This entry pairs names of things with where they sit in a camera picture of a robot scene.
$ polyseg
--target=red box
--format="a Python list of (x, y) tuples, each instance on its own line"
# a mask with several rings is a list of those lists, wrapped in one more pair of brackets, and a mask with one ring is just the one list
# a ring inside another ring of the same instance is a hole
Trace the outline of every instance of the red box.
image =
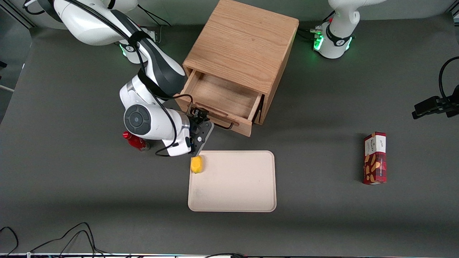
[(386, 183), (386, 134), (374, 132), (365, 138), (364, 184)]

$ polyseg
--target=black metal handle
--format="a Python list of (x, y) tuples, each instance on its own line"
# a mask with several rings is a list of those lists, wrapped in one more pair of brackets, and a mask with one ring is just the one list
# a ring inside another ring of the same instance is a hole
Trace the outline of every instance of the black metal handle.
[(216, 126), (220, 127), (220, 128), (223, 129), (223, 130), (231, 130), (231, 128), (233, 128), (233, 125), (234, 125), (233, 122), (231, 122), (231, 124), (230, 124), (228, 127), (224, 127), (224, 126), (219, 125), (219, 124), (216, 124), (216, 123), (214, 123), (214, 124), (215, 124)]

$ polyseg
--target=yellow sponge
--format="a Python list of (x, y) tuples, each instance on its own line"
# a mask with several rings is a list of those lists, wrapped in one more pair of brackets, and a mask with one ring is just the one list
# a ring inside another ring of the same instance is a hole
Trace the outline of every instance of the yellow sponge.
[(195, 174), (202, 172), (202, 157), (201, 156), (191, 158), (190, 169)]

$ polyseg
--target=red bottle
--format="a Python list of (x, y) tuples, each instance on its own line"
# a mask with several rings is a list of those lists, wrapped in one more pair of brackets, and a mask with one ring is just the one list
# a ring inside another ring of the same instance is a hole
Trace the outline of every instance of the red bottle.
[(123, 137), (128, 140), (128, 143), (141, 152), (145, 152), (150, 149), (150, 145), (144, 139), (133, 135), (132, 133), (125, 131)]

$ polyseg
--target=green indicator light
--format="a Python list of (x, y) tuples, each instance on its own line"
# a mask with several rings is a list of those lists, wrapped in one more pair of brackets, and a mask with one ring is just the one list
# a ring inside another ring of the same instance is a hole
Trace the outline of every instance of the green indicator light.
[(349, 39), (349, 42), (347, 43), (347, 47), (346, 47), (346, 50), (349, 49), (349, 47), (351, 46), (351, 41), (352, 41), (352, 37)]
[(322, 46), (323, 41), (324, 41), (324, 37), (322, 35), (319, 36), (314, 42), (314, 49), (318, 51), (320, 47)]
[(123, 49), (123, 47), (121, 46), (121, 44), (119, 45), (119, 48), (121, 48), (121, 51), (123, 52), (123, 56), (126, 56), (126, 53), (124, 52), (124, 49)]

